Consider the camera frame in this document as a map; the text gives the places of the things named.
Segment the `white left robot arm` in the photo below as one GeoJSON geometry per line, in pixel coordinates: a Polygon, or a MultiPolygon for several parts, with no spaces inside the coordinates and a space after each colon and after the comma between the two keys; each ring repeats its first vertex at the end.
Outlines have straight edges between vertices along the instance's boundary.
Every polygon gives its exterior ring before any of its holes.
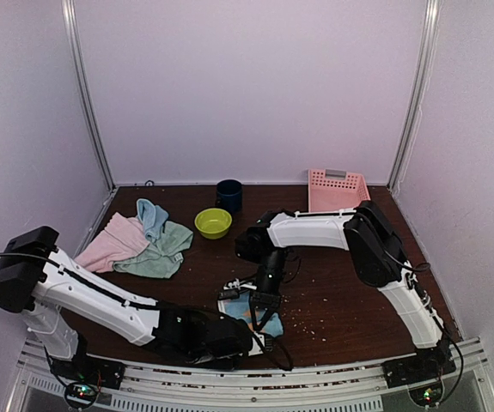
{"type": "Polygon", "coordinates": [[[57,231],[42,226],[9,241],[0,252],[0,308],[21,314],[75,380],[90,379],[95,362],[81,351],[83,334],[67,325],[62,309],[172,362],[232,367],[262,353],[264,337],[245,321],[126,291],[75,262],[57,239],[57,231]]]}

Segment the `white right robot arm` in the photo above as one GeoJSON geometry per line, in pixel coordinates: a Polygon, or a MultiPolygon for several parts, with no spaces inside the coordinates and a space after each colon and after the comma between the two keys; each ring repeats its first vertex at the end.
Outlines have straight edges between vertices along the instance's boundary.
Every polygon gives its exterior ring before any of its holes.
{"type": "Polygon", "coordinates": [[[349,252],[357,278],[387,298],[411,335],[416,354],[404,368],[421,379],[455,370],[453,340],[417,279],[429,265],[411,266],[402,240],[373,201],[331,212],[267,212],[235,239],[235,255],[258,266],[249,296],[251,315],[263,313],[253,320],[255,330],[280,308],[284,263],[293,246],[349,252]]]}

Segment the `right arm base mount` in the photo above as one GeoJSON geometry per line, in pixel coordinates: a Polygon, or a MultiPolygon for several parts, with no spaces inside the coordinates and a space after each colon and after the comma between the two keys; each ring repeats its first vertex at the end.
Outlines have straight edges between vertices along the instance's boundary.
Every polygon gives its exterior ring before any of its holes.
{"type": "Polygon", "coordinates": [[[389,389],[405,386],[412,402],[425,409],[436,408],[445,398],[443,377],[456,371],[452,359],[411,355],[381,364],[389,389]]]}

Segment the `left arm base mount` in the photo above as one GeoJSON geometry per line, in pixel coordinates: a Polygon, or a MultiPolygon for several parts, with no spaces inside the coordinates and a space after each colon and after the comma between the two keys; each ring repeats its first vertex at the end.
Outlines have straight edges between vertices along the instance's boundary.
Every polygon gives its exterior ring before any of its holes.
{"type": "Polygon", "coordinates": [[[88,357],[83,369],[51,356],[47,361],[51,374],[64,388],[65,402],[76,410],[92,407],[102,389],[119,389],[125,374],[125,365],[113,360],[88,357]]]}

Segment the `patterned blue pastel towel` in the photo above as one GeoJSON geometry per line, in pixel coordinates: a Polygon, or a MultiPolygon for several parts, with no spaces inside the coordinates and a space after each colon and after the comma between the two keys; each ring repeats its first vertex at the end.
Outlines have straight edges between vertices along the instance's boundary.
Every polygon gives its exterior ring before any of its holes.
{"type": "MultiPolygon", "coordinates": [[[[226,313],[230,317],[244,320],[248,327],[253,330],[253,321],[246,294],[242,294],[238,299],[234,300],[219,300],[217,307],[220,312],[226,313]]],[[[272,337],[280,337],[284,334],[284,327],[277,313],[271,315],[261,332],[272,337]]]]}

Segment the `light blue towel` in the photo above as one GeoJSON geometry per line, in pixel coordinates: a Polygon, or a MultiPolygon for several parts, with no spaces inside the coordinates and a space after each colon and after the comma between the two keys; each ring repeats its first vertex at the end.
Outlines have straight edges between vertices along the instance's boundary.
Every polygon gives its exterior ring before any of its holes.
{"type": "Polygon", "coordinates": [[[149,242],[155,243],[161,237],[168,217],[169,213],[160,205],[153,204],[145,198],[137,200],[137,218],[142,224],[144,236],[149,242]]]}

